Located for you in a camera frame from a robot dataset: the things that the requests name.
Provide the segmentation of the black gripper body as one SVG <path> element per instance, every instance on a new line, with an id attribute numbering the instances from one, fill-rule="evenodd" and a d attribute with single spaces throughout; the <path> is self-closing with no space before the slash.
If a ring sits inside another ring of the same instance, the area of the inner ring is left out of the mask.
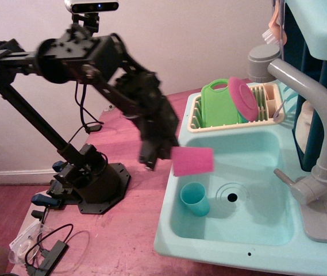
<path id="1" fill-rule="evenodd" d="M 172 147 L 179 145 L 179 119 L 159 86 L 153 72 L 131 72 L 120 77 L 120 92 L 141 108 L 140 112 L 125 112 L 124 116 L 140 131 L 138 161 L 149 170 L 155 169 L 158 159 L 171 159 Z"/>

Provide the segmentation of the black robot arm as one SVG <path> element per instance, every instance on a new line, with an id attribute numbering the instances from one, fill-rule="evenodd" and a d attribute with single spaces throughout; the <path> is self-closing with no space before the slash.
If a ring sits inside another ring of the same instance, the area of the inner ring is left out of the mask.
<path id="1" fill-rule="evenodd" d="M 121 163 L 110 163 L 93 145 L 76 149 L 65 141 L 12 87 L 18 74 L 37 74 L 49 82 L 76 81 L 91 85 L 140 131 L 139 162 L 153 170 L 158 159 L 169 159 L 178 145 L 178 117 L 159 89 L 154 72 L 132 58 L 113 33 L 94 37 L 72 24 L 62 37 L 43 41 L 25 52 L 15 40 L 0 43 L 0 95 L 19 111 L 58 151 L 65 163 L 48 194 L 81 213 L 103 214 L 124 197 L 130 174 Z"/>

